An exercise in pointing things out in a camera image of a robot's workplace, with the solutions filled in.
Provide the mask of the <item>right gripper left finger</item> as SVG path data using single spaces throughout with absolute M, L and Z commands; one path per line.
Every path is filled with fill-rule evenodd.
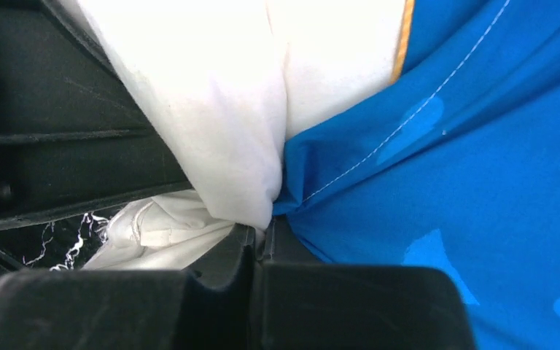
M 0 278 L 0 349 L 245 349 L 255 231 L 181 271 L 26 270 Z

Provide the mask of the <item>yellow and blue pillowcase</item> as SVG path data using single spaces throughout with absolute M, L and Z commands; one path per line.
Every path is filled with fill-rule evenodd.
M 560 349 L 560 1 L 415 1 L 400 78 L 284 156 L 318 258 L 441 269 L 481 349 Z

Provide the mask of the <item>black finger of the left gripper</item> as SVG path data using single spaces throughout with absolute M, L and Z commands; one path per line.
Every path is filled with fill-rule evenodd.
M 189 187 L 74 1 L 0 1 L 0 230 Z

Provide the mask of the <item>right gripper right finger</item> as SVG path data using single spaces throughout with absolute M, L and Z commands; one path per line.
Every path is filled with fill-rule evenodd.
M 255 283 L 257 349 L 474 349 L 444 272 L 318 261 L 283 217 L 265 232 Z

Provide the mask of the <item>white pillow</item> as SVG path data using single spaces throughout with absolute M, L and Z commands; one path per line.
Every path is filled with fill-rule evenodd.
M 413 1 L 62 1 L 192 187 L 134 201 L 88 269 L 182 269 L 264 230 L 286 139 L 392 84 Z

